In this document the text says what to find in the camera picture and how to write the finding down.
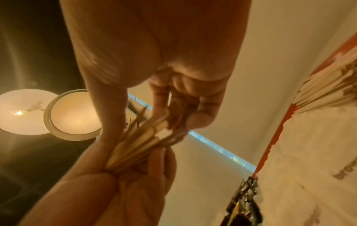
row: light strip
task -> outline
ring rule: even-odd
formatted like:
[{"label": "light strip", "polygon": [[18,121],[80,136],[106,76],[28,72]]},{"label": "light strip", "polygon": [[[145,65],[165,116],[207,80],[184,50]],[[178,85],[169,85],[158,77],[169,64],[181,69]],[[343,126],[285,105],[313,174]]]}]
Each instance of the light strip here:
[{"label": "light strip", "polygon": [[[141,99],[131,95],[130,93],[128,93],[128,96],[135,100],[136,102],[138,102],[139,104],[141,104],[142,106],[147,107],[149,110],[152,110],[152,106],[148,105],[147,103],[145,103],[144,101],[142,101]],[[202,143],[204,143],[205,145],[213,148],[214,150],[216,150],[217,152],[221,153],[222,155],[226,156],[227,158],[233,160],[234,162],[238,163],[239,165],[243,166],[244,168],[246,168],[247,170],[254,172],[256,167],[252,164],[250,164],[249,162],[245,161],[244,159],[238,157],[237,155],[233,154],[232,152],[228,151],[227,149],[219,146],[218,144],[214,143],[213,141],[205,138],[204,136],[196,133],[195,131],[191,130],[189,132],[189,134],[191,136],[193,136],[194,138],[196,138],[197,140],[201,141]]]}]

